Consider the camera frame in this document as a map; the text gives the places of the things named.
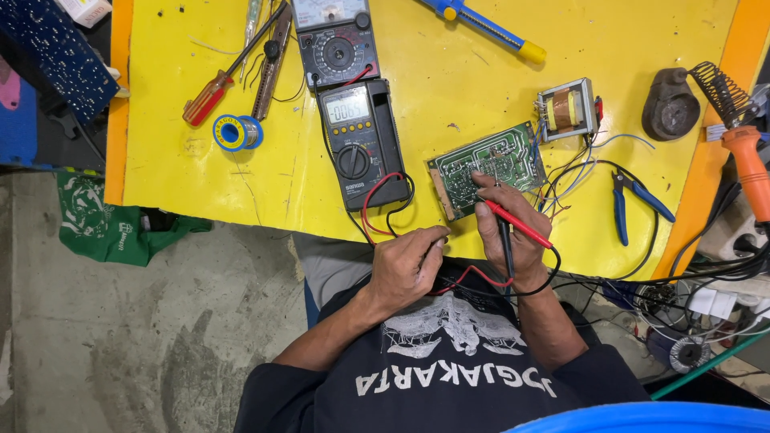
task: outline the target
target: man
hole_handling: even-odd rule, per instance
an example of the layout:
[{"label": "man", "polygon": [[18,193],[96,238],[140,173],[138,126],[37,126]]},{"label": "man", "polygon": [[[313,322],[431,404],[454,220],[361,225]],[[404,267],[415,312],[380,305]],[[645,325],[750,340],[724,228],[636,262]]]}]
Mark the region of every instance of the man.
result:
[{"label": "man", "polygon": [[[474,181],[481,198],[550,235],[548,218],[521,193],[482,173]],[[505,275],[496,217],[484,203],[476,217],[487,259]],[[448,286],[437,275],[457,279],[466,268],[444,263],[449,233],[435,226],[382,242],[373,265],[360,253],[330,258],[331,243],[313,250],[298,242],[310,286],[321,287],[320,322],[254,369],[236,432],[499,432],[562,411],[649,400],[612,346],[588,348],[550,287],[518,298],[520,328],[511,304],[474,272],[462,281],[473,292],[426,296]],[[543,248],[515,231],[511,243],[513,289],[538,289],[548,276]]]}]

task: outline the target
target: circuit board panel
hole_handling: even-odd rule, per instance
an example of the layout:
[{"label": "circuit board panel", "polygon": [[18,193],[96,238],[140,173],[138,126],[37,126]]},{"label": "circuit board panel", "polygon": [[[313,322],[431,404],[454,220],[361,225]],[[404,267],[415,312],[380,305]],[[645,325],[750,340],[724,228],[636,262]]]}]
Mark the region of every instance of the circuit board panel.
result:
[{"label": "circuit board panel", "polygon": [[520,191],[542,186],[545,168],[533,144],[532,123],[525,122],[428,161],[447,219],[455,221],[471,215],[480,201],[476,195],[478,185],[470,177],[473,171],[496,176]]}]

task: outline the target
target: blue pliers handle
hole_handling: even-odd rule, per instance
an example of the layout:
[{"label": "blue pliers handle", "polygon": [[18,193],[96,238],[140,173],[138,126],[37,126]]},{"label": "blue pliers handle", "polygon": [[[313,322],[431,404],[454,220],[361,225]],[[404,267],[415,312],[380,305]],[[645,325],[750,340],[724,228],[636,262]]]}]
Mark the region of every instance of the blue pliers handle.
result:
[{"label": "blue pliers handle", "polygon": [[618,237],[621,238],[621,243],[624,247],[628,246],[628,229],[626,228],[625,197],[623,196],[623,188],[628,188],[633,191],[637,197],[650,205],[656,212],[660,213],[668,222],[676,222],[674,214],[649,191],[642,188],[635,180],[629,179],[622,172],[613,172],[612,182],[614,184],[612,195],[615,198],[615,228],[618,229]]}]

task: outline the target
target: green bag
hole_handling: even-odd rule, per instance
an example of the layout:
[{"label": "green bag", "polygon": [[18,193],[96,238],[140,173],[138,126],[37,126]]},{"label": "green bag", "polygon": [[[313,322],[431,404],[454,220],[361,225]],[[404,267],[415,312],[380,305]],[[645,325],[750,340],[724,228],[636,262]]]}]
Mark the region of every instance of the green bag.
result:
[{"label": "green bag", "polygon": [[104,179],[68,173],[56,179],[62,205],[59,239],[73,253],[98,262],[145,267],[152,256],[187,233],[211,231],[209,221],[191,216],[179,216],[166,232],[144,231],[138,206],[104,203]]}]

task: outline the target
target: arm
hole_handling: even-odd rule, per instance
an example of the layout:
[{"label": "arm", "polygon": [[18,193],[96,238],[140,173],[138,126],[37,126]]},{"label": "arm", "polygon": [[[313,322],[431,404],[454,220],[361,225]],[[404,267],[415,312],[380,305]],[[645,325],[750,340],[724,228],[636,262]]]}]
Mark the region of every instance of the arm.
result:
[{"label": "arm", "polygon": [[[499,203],[540,234],[546,237],[551,234],[551,222],[535,211],[521,192],[506,184],[494,186],[492,177],[479,172],[474,173],[474,181],[482,186],[478,190],[480,197]],[[477,203],[476,218],[487,259],[501,274],[507,275],[497,217],[486,204]],[[538,289],[548,277],[542,262],[543,247],[517,231],[512,233],[511,244],[516,270],[513,289],[519,294]],[[588,350],[550,287],[533,296],[519,297],[518,303],[524,339],[535,359],[546,368],[553,371]]]},{"label": "arm", "polygon": [[435,226],[377,244],[371,282],[348,305],[297,338],[273,363],[313,371],[331,368],[356,338],[430,291],[449,232]]}]

